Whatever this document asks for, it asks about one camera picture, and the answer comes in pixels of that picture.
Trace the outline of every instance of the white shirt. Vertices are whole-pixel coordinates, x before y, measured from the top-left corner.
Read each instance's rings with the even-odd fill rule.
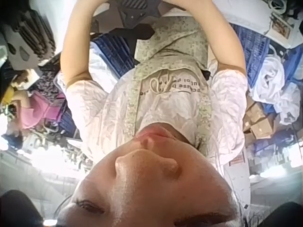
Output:
[[[171,72],[173,84],[169,92],[155,94],[155,81],[143,82],[138,106],[135,131],[154,122],[168,123],[191,144],[195,144],[197,131],[197,103],[200,96],[192,72]],[[127,88],[134,70],[126,73],[108,94],[95,81],[78,81],[66,91],[72,117],[84,143],[82,151],[94,162],[126,143],[123,135],[127,111]],[[158,90],[163,90],[167,74],[160,78]],[[246,109],[247,79],[238,71],[218,72],[209,81],[212,103],[211,137],[208,150],[220,165],[233,160],[244,147],[242,119]]]

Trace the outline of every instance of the sleeve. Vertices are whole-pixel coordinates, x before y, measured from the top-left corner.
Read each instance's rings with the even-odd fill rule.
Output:
[[[101,111],[108,93],[97,82],[82,80],[72,84],[65,95],[72,118],[86,147],[83,152],[92,159],[88,142],[97,144],[98,136],[90,136],[90,133],[95,130],[95,126],[101,124]]]
[[[243,117],[248,81],[241,72],[223,70],[209,82],[212,103],[209,158],[217,167],[233,160],[244,148]]]

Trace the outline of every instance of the floral apron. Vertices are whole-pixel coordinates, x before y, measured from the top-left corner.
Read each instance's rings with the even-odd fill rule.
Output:
[[[207,156],[210,136],[211,102],[208,86],[201,72],[207,65],[208,43],[200,25],[192,17],[162,17],[154,25],[150,40],[137,43],[136,59],[141,63],[128,88],[127,112],[123,133],[126,141],[135,134],[142,82],[162,70],[190,70],[200,85],[198,132],[195,147]]]

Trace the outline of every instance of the person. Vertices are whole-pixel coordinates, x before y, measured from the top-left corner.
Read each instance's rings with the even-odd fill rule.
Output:
[[[90,24],[104,2],[77,1],[61,54],[67,102],[95,165],[57,226],[244,226],[222,172],[244,147],[248,82],[235,32],[211,0],[169,0],[193,17],[159,18],[138,41],[140,64],[107,94],[88,68]],[[206,82],[208,43],[217,67]]]

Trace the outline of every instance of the lips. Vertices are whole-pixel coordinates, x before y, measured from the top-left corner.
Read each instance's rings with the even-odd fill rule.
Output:
[[[167,129],[159,125],[149,125],[143,128],[136,134],[137,139],[144,139],[146,137],[159,136],[164,138],[176,139]]]

